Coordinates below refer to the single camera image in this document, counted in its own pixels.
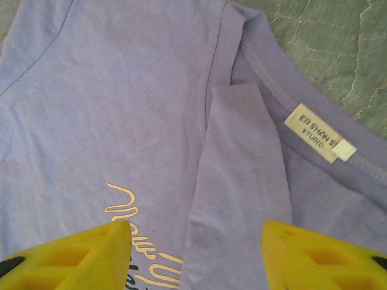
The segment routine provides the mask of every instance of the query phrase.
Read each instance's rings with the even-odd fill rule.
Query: green marble surface
[[[321,91],[387,139],[387,0],[238,0],[267,12],[280,46]]]

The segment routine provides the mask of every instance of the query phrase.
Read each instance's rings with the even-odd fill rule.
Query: yellow plastic object
[[[270,290],[387,290],[387,255],[303,228],[267,221],[262,252]]]
[[[129,222],[115,221],[29,248],[0,278],[1,290],[122,290],[131,256]]]

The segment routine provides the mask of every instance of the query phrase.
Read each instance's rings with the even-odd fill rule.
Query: lavender t-shirt
[[[284,125],[300,103],[348,161]],[[126,289],[267,289],[267,219],[387,253],[386,169],[232,2],[23,0],[1,50],[0,259],[127,219]]]

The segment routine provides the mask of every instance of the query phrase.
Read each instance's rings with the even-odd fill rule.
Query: clothing label
[[[356,152],[356,148],[351,143],[304,104],[300,104],[289,115],[285,125],[329,163],[333,163],[336,158],[347,161]]]

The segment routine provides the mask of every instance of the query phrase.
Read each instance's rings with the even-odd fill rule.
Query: neckline seam
[[[246,35],[245,31],[242,33],[241,38],[241,51],[245,56],[248,64],[253,70],[254,74],[259,77],[267,89],[273,94],[277,102],[288,112],[291,113],[299,105],[294,101],[282,88],[269,71],[266,69],[265,65],[260,60],[259,56],[255,53],[253,45],[249,40],[249,37]],[[374,164],[369,159],[362,156],[358,151],[345,163],[351,165],[355,169],[361,171],[362,173],[368,175],[370,178],[376,182],[387,187],[387,172],[381,168],[379,165]]]

